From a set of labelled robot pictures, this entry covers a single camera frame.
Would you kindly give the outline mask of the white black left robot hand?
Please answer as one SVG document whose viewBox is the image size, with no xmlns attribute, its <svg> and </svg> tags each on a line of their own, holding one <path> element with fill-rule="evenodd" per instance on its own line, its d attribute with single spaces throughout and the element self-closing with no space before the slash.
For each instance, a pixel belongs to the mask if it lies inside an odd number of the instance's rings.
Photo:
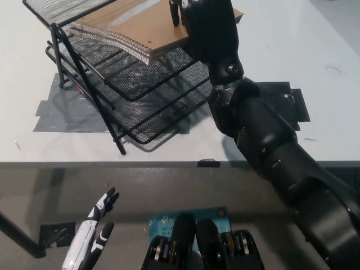
<svg viewBox="0 0 360 270">
<path fill-rule="evenodd" d="M 62 269 L 93 269 L 114 229 L 114 222 L 106 223 L 99 234 L 96 233 L 97 227 L 118 198 L 119 193 L 112 187 L 95 203 L 75 234 Z"/>
</svg>

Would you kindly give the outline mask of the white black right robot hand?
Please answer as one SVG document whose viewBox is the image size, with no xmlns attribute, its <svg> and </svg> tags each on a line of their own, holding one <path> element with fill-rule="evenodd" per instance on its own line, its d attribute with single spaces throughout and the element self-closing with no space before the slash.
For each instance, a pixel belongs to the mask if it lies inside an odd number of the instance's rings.
<svg viewBox="0 0 360 270">
<path fill-rule="evenodd" d="M 175 27 L 180 25 L 180 22 L 184 26 L 195 25 L 195 11 L 198 1 L 169 1 L 170 14 L 172 22 Z"/>
</svg>

